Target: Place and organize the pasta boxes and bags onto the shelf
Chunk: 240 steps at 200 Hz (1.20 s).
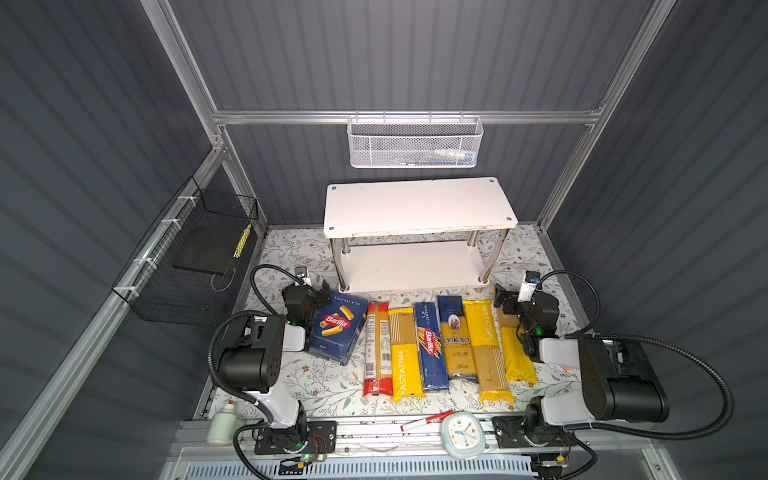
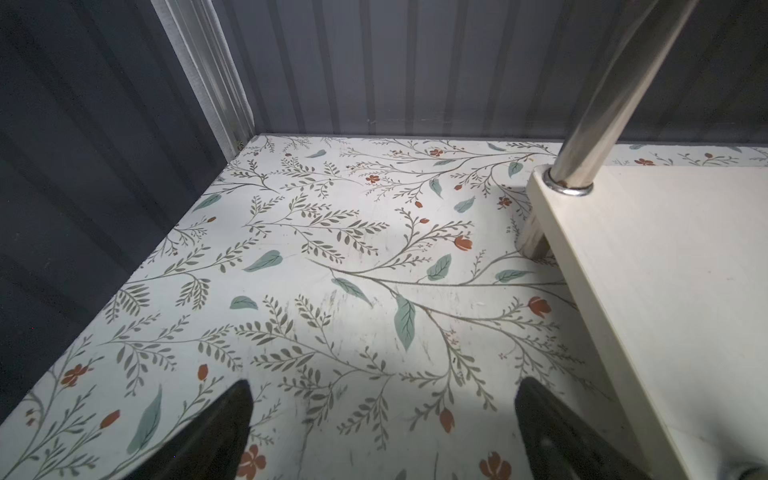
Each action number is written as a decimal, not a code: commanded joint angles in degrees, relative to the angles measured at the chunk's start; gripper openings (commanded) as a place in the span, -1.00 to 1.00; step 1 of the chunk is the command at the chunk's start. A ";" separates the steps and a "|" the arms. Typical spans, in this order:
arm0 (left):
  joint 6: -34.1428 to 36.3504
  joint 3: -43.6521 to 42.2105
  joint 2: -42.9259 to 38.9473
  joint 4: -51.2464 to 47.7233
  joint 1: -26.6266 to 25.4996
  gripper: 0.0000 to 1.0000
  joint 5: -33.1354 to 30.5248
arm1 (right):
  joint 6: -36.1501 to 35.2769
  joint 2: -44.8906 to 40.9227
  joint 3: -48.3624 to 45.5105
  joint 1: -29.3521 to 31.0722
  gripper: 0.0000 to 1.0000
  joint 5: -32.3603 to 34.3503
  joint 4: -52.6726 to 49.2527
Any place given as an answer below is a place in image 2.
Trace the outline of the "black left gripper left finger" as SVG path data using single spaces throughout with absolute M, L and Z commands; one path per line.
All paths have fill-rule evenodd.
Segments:
M 206 407 L 129 479 L 234 479 L 253 412 L 251 387 L 239 380 Z

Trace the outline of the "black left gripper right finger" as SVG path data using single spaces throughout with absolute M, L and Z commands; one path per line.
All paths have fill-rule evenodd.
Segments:
M 519 384 L 515 412 L 535 480 L 649 477 L 532 377 Z

